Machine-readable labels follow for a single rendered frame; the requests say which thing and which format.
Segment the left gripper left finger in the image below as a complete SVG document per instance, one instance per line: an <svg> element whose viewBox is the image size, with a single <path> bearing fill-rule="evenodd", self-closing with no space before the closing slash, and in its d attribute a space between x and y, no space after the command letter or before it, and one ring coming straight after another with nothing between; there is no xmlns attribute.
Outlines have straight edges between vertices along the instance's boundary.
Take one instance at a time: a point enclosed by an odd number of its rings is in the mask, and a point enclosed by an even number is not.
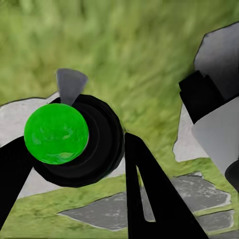
<svg viewBox="0 0 239 239"><path fill-rule="evenodd" d="M0 231L32 168L24 136L0 148Z"/></svg>

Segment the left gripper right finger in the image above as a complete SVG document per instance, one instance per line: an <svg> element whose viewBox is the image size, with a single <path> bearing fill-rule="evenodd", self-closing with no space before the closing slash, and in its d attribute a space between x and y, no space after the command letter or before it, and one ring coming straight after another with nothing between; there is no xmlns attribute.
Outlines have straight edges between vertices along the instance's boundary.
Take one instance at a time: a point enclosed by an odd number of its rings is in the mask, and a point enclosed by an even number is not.
<svg viewBox="0 0 239 239"><path fill-rule="evenodd" d="M124 133L128 239L209 239L144 141ZM138 172L156 222L144 219Z"/></svg>

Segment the insectifuge atomizer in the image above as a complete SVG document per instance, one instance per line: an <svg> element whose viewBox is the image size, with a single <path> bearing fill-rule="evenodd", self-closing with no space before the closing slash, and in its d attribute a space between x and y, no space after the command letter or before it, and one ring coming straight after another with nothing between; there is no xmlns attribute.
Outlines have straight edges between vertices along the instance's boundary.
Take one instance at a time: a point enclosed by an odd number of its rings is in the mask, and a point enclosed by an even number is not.
<svg viewBox="0 0 239 239"><path fill-rule="evenodd" d="M83 95L86 74L55 71L60 97L35 110L24 127L28 157L46 181L60 187L95 184L125 156L120 119L104 101Z"/></svg>

